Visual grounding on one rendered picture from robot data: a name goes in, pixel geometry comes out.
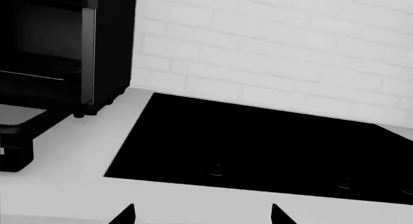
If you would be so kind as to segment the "metal toaster oven rack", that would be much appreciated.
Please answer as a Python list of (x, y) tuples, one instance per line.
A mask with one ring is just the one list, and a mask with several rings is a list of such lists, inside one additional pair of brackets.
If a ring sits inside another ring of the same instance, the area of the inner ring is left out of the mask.
[(82, 62), (78, 59), (16, 51), (8, 60), (0, 65), (0, 71), (62, 80), (81, 77)]

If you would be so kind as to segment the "black glass cooktop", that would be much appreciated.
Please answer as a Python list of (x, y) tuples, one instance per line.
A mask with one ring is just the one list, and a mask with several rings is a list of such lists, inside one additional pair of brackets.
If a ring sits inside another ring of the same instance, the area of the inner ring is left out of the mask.
[[(208, 175), (211, 163), (225, 175)], [(370, 123), (154, 94), (105, 177), (413, 205), (400, 191), (413, 188), (413, 141)]]

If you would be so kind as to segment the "toaster oven glass door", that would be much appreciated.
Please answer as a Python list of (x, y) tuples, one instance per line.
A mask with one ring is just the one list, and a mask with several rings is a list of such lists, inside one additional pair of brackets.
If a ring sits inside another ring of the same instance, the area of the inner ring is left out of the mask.
[(34, 160), (34, 139), (72, 115), (73, 109), (0, 104), (0, 172), (16, 173), (29, 165)]

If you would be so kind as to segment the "black toaster oven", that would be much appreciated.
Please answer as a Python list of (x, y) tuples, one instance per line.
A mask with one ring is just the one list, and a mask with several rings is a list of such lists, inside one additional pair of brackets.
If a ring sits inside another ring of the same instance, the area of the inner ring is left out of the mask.
[(0, 71), (0, 103), (94, 116), (130, 85), (136, 0), (0, 0), (0, 65), (16, 51), (78, 59), (62, 80)]

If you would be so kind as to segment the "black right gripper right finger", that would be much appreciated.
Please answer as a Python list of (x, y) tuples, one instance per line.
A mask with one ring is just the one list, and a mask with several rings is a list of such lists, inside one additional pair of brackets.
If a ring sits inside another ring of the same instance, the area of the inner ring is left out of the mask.
[(297, 224), (276, 204), (272, 204), (271, 222), (272, 224)]

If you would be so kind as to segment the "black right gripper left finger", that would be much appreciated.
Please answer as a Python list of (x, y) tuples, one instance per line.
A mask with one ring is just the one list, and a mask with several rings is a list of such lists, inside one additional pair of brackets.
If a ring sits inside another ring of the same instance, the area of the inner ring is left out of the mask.
[(122, 212), (114, 217), (108, 224), (135, 224), (136, 212), (134, 204), (129, 204)]

